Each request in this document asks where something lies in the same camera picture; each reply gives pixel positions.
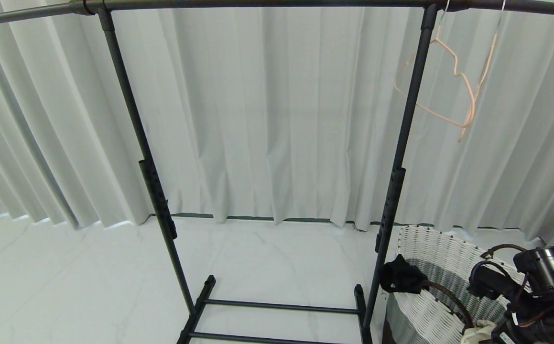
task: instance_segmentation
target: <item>laundry basket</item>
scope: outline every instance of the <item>laundry basket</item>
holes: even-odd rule
[[[473,322],[500,322],[508,300],[476,298],[467,291],[468,277],[473,266],[482,261],[485,250],[462,239],[421,226],[408,226],[400,231],[397,253],[411,265],[416,265],[428,280],[447,287],[462,301]],[[504,270],[518,283],[523,274],[500,261]],[[386,318],[393,340],[397,344],[458,344],[464,323],[453,312],[455,303],[442,292],[430,288],[421,294],[395,292],[388,297]]]

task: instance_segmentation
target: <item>curtain fold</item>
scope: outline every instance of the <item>curtain fold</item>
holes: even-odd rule
[[[0,11],[55,0],[0,0]],[[381,218],[405,97],[397,70],[421,9],[116,11],[122,56],[173,213]],[[499,11],[445,17],[478,81]],[[463,83],[438,45],[419,102],[463,122]],[[406,91],[410,67],[398,75]],[[554,17],[504,13],[477,116],[417,109],[397,222],[554,235]],[[0,213],[87,226],[151,211],[98,19],[0,25]]]

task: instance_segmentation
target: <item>pink clothes hanger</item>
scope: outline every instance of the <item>pink clothes hanger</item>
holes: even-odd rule
[[[443,15],[441,15],[440,20],[438,22],[438,28],[436,29],[436,37],[434,39],[432,39],[430,44],[437,43],[438,45],[442,46],[445,50],[447,50],[447,52],[454,59],[453,76],[462,78],[462,80],[464,81],[464,83],[466,85],[467,93],[470,96],[470,105],[469,105],[467,113],[466,113],[466,119],[464,120],[463,123],[458,123],[458,122],[455,122],[452,119],[449,119],[447,117],[439,115],[435,111],[432,111],[428,107],[424,107],[423,105],[419,104],[418,102],[416,104],[417,104],[418,107],[421,107],[421,109],[424,109],[428,113],[430,113],[430,114],[432,114],[432,115],[434,115],[434,116],[436,116],[436,117],[438,117],[442,120],[445,120],[445,121],[453,124],[454,126],[458,126],[458,127],[462,128],[462,132],[460,133],[460,137],[457,140],[458,142],[462,142],[462,138],[463,138],[464,134],[466,133],[466,128],[472,123],[472,121],[474,119],[474,115],[476,113],[476,100],[478,99],[478,95],[480,94],[480,90],[481,90],[481,88],[483,86],[483,83],[485,81],[485,77],[487,76],[487,72],[489,71],[489,65],[491,64],[491,58],[493,57],[493,50],[496,46],[496,41],[497,41],[497,37],[498,37],[498,29],[500,28],[500,22],[502,22],[502,15],[504,14],[504,6],[506,6],[506,0],[504,0],[504,2],[502,3],[502,10],[500,11],[500,19],[498,20],[498,25],[496,26],[496,32],[494,33],[493,39],[491,40],[491,47],[489,48],[489,52],[487,53],[487,57],[485,58],[485,64],[484,64],[483,70],[481,72],[480,79],[478,79],[478,84],[476,86],[476,91],[475,92],[473,92],[472,87],[470,86],[470,82],[469,82],[466,74],[464,74],[463,72],[458,72],[457,71],[457,64],[458,64],[457,54],[451,48],[449,48],[449,46],[446,45],[445,42],[443,42],[440,39],[440,34],[442,33],[442,28],[443,28],[443,20],[445,19],[445,14],[447,13],[447,10],[449,9],[449,4],[450,3],[451,3],[451,0],[447,0],[447,6],[445,6],[445,11],[443,12]],[[416,55],[417,55],[417,52],[415,52],[412,55],[412,57],[410,58],[409,61],[406,61],[404,64],[401,65],[400,68],[398,68],[398,71],[396,72],[395,80],[398,80],[398,76],[399,76],[400,72],[402,72],[404,67],[406,67],[406,66],[410,65],[411,63],[413,63],[413,60],[415,59]],[[400,88],[398,88],[397,81],[393,82],[393,88],[396,91],[398,91],[399,93],[403,94],[404,96],[406,95]]]

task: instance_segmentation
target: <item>floor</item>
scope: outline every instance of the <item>floor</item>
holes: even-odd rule
[[[362,233],[332,224],[175,222],[175,243],[195,300],[209,274],[217,279],[211,296],[219,299],[355,308],[354,286],[369,291],[376,228]],[[520,237],[506,234],[508,242]],[[375,343],[385,299],[380,294],[375,309]],[[75,231],[66,224],[0,217],[0,344],[172,344],[186,320],[155,218],[142,226],[99,224]],[[209,305],[197,330],[360,342],[355,315]]]

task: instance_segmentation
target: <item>black metal garment rack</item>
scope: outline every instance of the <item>black metal garment rack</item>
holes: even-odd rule
[[[370,321],[372,319],[375,302],[379,290],[379,272],[385,263],[385,257],[390,243],[393,221],[398,207],[398,201],[402,191],[402,183],[404,181],[405,169],[402,167],[404,153],[406,150],[406,142],[408,134],[411,130],[413,121],[413,113],[419,87],[424,73],[425,61],[427,59],[428,48],[432,37],[432,30],[436,22],[438,11],[445,9],[447,0],[71,0],[64,4],[41,6],[31,9],[23,9],[19,11],[9,11],[0,13],[0,23],[15,22],[19,20],[51,17],[64,14],[79,14],[79,15],[95,15],[98,14],[102,30],[107,39],[109,52],[115,71],[117,72],[119,85],[126,100],[128,113],[132,120],[134,131],[139,140],[143,160],[139,161],[141,172],[145,179],[147,190],[152,199],[152,205],[156,212],[156,217],[160,229],[163,233],[164,242],[166,244],[168,254],[172,261],[174,272],[179,281],[179,287],[185,304],[189,312],[189,318],[185,327],[181,331],[177,344],[187,344],[192,338],[207,338],[216,340],[229,340],[235,342],[249,343],[270,343],[270,344],[310,344],[303,340],[285,340],[276,338],[260,338],[246,337],[240,335],[226,335],[218,333],[199,333],[196,331],[196,325],[200,320],[200,316],[205,308],[205,305],[229,305],[242,307],[258,307],[268,309],[294,310],[294,311],[310,311],[310,312],[331,312],[357,315],[359,320],[359,329],[362,344],[372,344],[370,335]],[[542,13],[554,15],[554,2],[538,1],[538,0],[451,0],[448,11],[462,11],[465,9],[502,9],[504,5],[505,11],[521,11],[528,13]],[[176,9],[176,8],[202,8],[202,7],[422,7],[424,15],[421,22],[421,35],[419,36],[419,45],[417,47],[417,57],[413,66],[413,74],[411,77],[408,96],[398,143],[393,158],[393,168],[390,177],[390,185],[383,208],[381,226],[377,235],[375,252],[377,252],[377,263],[370,286],[368,295],[368,303],[364,300],[364,292],[361,285],[356,285],[353,294],[355,296],[355,309],[339,309],[329,307],[313,307],[307,305],[284,305],[278,303],[260,303],[260,302],[244,302],[244,301],[227,301],[210,299],[209,295],[213,289],[216,280],[213,275],[209,276],[205,281],[205,285],[200,292],[200,296],[196,299],[196,303],[192,300],[190,290],[185,281],[181,261],[174,246],[174,239],[177,238],[174,222],[170,216],[167,200],[165,198],[160,178],[158,177],[156,165],[152,157],[152,150],[147,141],[147,136],[141,123],[141,116],[134,100],[126,67],[119,50],[118,40],[115,35],[115,26],[111,18],[112,11],[134,10],[134,9]]]

